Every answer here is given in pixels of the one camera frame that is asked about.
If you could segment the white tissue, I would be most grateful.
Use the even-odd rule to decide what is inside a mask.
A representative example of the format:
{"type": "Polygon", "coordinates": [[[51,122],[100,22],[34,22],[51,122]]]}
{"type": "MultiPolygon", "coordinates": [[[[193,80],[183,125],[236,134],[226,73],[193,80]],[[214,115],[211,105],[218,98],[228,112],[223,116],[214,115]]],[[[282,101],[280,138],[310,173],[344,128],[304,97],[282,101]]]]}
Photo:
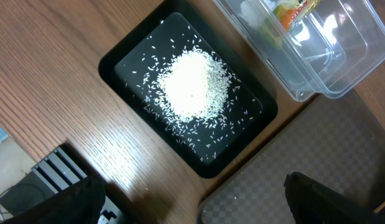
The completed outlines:
{"type": "Polygon", "coordinates": [[[239,14],[239,17],[244,19],[252,29],[270,27],[272,23],[265,13],[263,13],[264,5],[272,12],[277,5],[277,1],[245,0],[240,4],[241,13],[239,14]]]}

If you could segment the pile of white rice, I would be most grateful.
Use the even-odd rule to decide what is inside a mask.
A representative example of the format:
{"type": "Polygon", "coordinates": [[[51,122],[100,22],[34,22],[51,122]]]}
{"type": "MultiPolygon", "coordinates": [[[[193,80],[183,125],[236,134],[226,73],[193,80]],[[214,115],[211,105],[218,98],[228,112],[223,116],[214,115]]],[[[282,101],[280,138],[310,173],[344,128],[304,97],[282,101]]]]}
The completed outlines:
{"type": "Polygon", "coordinates": [[[203,164],[225,152],[262,112],[239,77],[177,14],[161,21],[114,73],[171,141],[203,164]]]}

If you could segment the green snack wrapper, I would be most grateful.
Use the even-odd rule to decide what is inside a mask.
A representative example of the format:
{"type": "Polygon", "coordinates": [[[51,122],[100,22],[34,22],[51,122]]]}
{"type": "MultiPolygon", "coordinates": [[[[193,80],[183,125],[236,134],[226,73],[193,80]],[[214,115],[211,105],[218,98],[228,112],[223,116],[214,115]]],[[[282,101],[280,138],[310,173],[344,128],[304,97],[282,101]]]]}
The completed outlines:
{"type": "MultiPolygon", "coordinates": [[[[321,0],[280,0],[274,2],[275,6],[271,11],[281,27],[288,32],[320,2],[321,0]]],[[[279,49],[282,46],[283,36],[274,27],[269,17],[264,20],[261,32],[274,47],[279,49]]]]}

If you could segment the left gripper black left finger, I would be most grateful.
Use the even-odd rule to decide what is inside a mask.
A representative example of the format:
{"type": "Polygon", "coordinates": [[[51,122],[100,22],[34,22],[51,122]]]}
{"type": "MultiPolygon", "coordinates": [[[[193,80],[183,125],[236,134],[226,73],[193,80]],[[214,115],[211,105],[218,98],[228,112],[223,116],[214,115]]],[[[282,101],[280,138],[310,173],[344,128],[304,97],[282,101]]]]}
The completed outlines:
{"type": "Polygon", "coordinates": [[[5,223],[97,224],[105,199],[105,181],[98,174],[89,175],[5,223]]]}

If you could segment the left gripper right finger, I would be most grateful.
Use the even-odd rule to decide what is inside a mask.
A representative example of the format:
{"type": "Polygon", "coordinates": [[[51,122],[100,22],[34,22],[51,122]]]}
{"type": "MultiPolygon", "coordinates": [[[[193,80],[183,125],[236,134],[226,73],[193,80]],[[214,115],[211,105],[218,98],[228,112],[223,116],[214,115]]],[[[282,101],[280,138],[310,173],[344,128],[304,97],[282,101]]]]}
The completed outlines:
{"type": "Polygon", "coordinates": [[[288,174],[285,197],[296,224],[385,224],[385,217],[300,172],[288,174]]]}

